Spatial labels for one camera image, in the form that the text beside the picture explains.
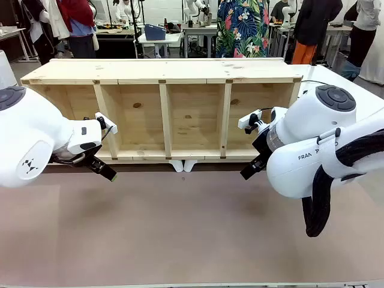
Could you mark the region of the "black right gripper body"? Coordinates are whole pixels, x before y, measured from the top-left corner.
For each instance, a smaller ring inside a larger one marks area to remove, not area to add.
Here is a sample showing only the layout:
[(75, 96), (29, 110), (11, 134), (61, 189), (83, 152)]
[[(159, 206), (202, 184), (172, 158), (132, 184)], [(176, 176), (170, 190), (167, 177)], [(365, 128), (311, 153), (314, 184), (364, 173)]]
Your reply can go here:
[(268, 159), (272, 154), (272, 151), (267, 144), (267, 135), (268, 131), (262, 131), (252, 143), (253, 147), (259, 153), (253, 160), (255, 163), (267, 164)]

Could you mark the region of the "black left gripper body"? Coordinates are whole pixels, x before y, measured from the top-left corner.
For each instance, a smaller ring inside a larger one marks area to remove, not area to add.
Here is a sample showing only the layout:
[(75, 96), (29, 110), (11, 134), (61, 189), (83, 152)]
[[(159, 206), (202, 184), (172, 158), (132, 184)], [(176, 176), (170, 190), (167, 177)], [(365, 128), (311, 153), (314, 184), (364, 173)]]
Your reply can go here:
[(86, 167), (94, 173), (101, 173), (106, 167), (106, 163), (95, 156), (100, 149), (101, 146), (96, 146), (81, 153), (79, 158), (74, 162), (74, 166)]

